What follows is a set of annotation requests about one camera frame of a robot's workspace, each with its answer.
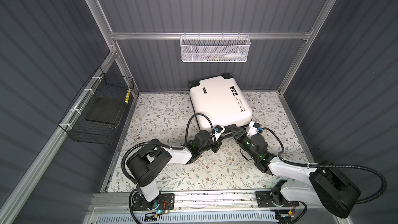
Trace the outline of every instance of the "floral mat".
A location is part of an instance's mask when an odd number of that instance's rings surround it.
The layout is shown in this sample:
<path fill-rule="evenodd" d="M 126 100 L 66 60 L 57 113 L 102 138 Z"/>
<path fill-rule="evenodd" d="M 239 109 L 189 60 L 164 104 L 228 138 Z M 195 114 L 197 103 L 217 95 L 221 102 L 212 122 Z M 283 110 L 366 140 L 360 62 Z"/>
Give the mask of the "floral mat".
<path fill-rule="evenodd" d="M 276 92 L 244 93 L 253 111 L 253 119 L 272 129 L 285 146 L 286 157 L 292 161 L 307 162 L 286 112 Z M 135 186 L 121 171 L 124 153 L 133 145 L 157 138 L 162 143 L 179 146 L 184 141 L 186 124 L 193 114 L 189 94 L 139 95 L 136 109 L 127 132 L 108 192 L 128 192 Z M 189 126 L 189 139 L 199 131 L 194 119 Z M 279 143 L 269 132 L 262 135 L 268 151 L 276 154 Z M 189 165 L 169 164 L 156 183 L 161 191 L 257 189 L 271 188 L 281 178 L 261 173 L 252 161 L 246 161 L 233 138 L 222 141 L 217 153 L 203 153 Z"/>

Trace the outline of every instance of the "corrugated wall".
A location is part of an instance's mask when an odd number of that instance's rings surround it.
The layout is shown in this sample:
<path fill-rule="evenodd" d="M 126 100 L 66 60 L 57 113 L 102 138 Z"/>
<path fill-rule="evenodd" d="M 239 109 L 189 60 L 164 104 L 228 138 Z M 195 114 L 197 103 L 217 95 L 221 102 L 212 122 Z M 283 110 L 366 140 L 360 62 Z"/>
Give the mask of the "corrugated wall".
<path fill-rule="evenodd" d="M 118 41 L 140 91 L 187 91 L 188 81 L 228 72 L 242 90 L 278 89 L 301 40 L 253 40 L 247 62 L 181 61 L 177 40 Z"/>
<path fill-rule="evenodd" d="M 0 0 L 0 206 L 108 53 L 84 0 Z M 56 209 L 77 223 L 112 152 L 65 141 L 16 223 L 54 223 Z"/>
<path fill-rule="evenodd" d="M 99 0 L 113 32 L 304 32 L 325 0 Z M 230 72 L 241 89 L 278 89 L 301 41 L 252 40 L 245 63 L 181 62 L 176 41 L 119 41 L 140 91 L 188 90 Z"/>
<path fill-rule="evenodd" d="M 357 224 L 396 223 L 398 0 L 339 0 L 285 97 L 317 162 L 382 172 L 383 196 L 354 207 Z M 367 197 L 380 180 L 344 171 Z"/>

